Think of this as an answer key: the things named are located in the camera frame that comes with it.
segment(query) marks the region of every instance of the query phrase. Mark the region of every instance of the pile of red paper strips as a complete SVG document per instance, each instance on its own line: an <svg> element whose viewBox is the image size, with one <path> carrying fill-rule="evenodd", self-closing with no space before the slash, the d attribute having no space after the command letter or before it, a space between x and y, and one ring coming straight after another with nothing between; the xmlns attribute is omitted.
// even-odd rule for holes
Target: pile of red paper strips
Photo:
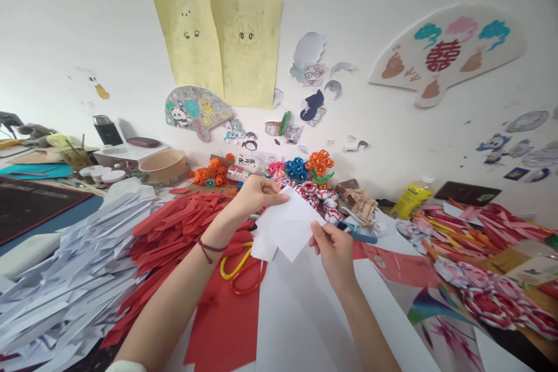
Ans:
<svg viewBox="0 0 558 372"><path fill-rule="evenodd" d="M138 275L151 274L122 303L117 315L128 312L108 333L102 348L118 344L126 336L149 299L230 200L231 196L219 193L196 192L165 203L134 228L133 235L138 239L128 255L139 266ZM223 256L246 248L242 243L253 240L249 231L253 225L250 220L240 225Z"/></svg>
<svg viewBox="0 0 558 372"><path fill-rule="evenodd" d="M554 235L554 231L513 216L495 203L486 208L452 203L463 210L459 218L446 214L440 205L423 207L415 216L432 225L432 247L454 262L471 263L468 257L487 260L521 240L543 241ZM472 224L472 220L483 226Z"/></svg>

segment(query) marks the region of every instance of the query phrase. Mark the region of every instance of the hand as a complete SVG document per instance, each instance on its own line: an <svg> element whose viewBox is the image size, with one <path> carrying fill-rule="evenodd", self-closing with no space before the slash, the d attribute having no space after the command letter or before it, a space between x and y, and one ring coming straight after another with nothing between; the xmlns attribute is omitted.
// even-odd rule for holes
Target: hand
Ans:
<svg viewBox="0 0 558 372"><path fill-rule="evenodd" d="M337 295L358 286L353 265L353 238L332 224L323 227L312 221L312 238L308 245L321 254L330 285Z"/></svg>
<svg viewBox="0 0 558 372"><path fill-rule="evenodd" d="M280 205L289 196L279 194L281 188L268 178L251 175L246 179L237 196L224 209L243 221L267 205Z"/></svg>

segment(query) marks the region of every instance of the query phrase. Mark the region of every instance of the yellow bottle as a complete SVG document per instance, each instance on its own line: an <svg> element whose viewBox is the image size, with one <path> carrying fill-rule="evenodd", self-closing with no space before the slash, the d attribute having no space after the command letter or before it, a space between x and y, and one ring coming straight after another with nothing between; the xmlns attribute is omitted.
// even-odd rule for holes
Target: yellow bottle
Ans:
<svg viewBox="0 0 558 372"><path fill-rule="evenodd" d="M389 213L394 219L408 220L418 211L420 206L426 203L434 194L434 189L430 186L434 180L430 176L422 176L420 180L411 182L407 190L401 195L401 199Z"/></svg>

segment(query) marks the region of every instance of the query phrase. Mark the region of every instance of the black mat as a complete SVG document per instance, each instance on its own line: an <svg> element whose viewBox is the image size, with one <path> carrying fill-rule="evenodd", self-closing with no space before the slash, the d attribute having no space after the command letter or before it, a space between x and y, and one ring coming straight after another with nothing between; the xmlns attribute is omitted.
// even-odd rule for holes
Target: black mat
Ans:
<svg viewBox="0 0 558 372"><path fill-rule="evenodd" d="M0 176L0 244L90 196L87 192Z"/></svg>

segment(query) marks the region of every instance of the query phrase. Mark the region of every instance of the yellow paper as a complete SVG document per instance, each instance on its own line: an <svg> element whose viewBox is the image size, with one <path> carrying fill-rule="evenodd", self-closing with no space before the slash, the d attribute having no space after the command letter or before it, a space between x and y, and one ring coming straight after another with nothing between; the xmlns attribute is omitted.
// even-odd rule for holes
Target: yellow paper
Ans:
<svg viewBox="0 0 558 372"><path fill-rule="evenodd" d="M226 101L210 0L153 1L176 86L203 87Z"/></svg>
<svg viewBox="0 0 558 372"><path fill-rule="evenodd" d="M225 101L272 109L281 0L211 0Z"/></svg>

